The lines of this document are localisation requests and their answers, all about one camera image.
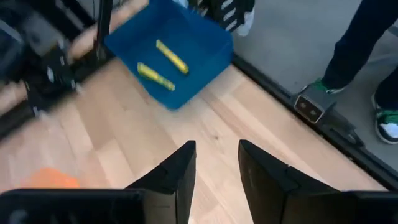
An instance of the orange object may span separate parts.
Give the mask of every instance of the orange object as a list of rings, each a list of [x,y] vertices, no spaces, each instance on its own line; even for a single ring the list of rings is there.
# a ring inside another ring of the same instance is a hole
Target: orange object
[[[79,181],[53,168],[43,168],[23,181],[22,188],[74,189]]]

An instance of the black metal frame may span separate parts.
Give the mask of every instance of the black metal frame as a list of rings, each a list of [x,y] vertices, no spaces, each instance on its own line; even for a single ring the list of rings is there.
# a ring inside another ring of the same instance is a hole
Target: black metal frame
[[[99,6],[98,32],[94,47],[68,68],[73,74],[73,81],[76,83],[83,82],[93,72],[114,57],[114,55],[103,44],[104,37],[109,34],[112,3],[112,0],[101,0]],[[319,135],[323,136],[328,142],[360,166],[360,168],[364,169],[383,186],[389,190],[398,190],[398,172],[367,151],[363,144],[358,144],[361,143],[360,141],[358,142],[358,140],[355,139],[354,142],[351,142],[347,140],[347,138],[342,137],[344,135],[337,133],[329,126],[308,122],[294,110],[292,104],[293,96],[290,96],[289,92],[284,90],[280,85],[272,81],[236,54],[234,54],[233,57],[233,65],[255,81],[261,88],[282,103],[291,113],[300,118]],[[73,93],[73,89],[70,88],[70,86],[65,86],[61,91],[58,91],[56,95],[52,95],[51,98],[32,99],[32,97],[28,95],[27,100],[24,100],[19,105],[0,116],[0,140],[21,127],[29,119],[35,117],[35,113],[37,111],[32,109],[32,100],[35,102],[45,102],[41,104],[40,109],[49,110],[69,93]],[[335,111],[333,114],[333,117],[341,117],[341,115]]]
[[[19,0],[26,2],[32,9],[40,13],[46,21],[59,30],[69,41],[76,38],[84,29],[91,27],[95,23],[92,18],[77,0],[62,0],[65,7],[83,24],[83,29],[77,27],[64,12],[55,4],[55,0]]]

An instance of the dark pants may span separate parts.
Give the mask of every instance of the dark pants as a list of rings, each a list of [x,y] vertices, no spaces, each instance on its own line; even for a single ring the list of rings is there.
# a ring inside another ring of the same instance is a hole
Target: dark pants
[[[398,0],[362,0],[348,30],[336,43],[323,84],[328,88],[348,85],[368,61],[374,44],[397,19]],[[398,67],[380,83],[375,97],[382,108],[398,110]]]

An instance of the leg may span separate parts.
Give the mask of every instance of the leg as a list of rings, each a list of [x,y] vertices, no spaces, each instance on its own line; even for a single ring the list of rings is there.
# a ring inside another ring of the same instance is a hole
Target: leg
[[[79,20],[81,20],[85,28],[89,28],[90,26],[94,25],[94,19],[87,13],[87,11],[77,0],[62,0],[62,2],[74,13],[74,15],[77,16],[77,18],[79,18]]]
[[[398,143],[398,67],[383,80],[374,94],[376,134],[388,144]]]
[[[348,85],[368,61],[374,44],[398,18],[396,0],[362,0],[344,36],[336,43],[335,54],[322,83],[328,89]]]
[[[398,110],[398,67],[380,83],[374,99],[384,110]]]

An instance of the green and white sneaker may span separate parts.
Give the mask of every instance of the green and white sneaker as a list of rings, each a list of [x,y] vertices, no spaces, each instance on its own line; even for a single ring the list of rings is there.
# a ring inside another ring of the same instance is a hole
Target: green and white sneaker
[[[377,136],[387,144],[398,143],[398,110],[384,110],[377,105],[372,95],[372,104],[376,110],[374,129]]]
[[[345,89],[345,87],[340,88],[340,89],[329,89],[322,83],[322,80],[320,78],[317,79],[315,82],[313,82],[310,85],[316,86],[318,89],[325,91],[327,94],[337,94]]]

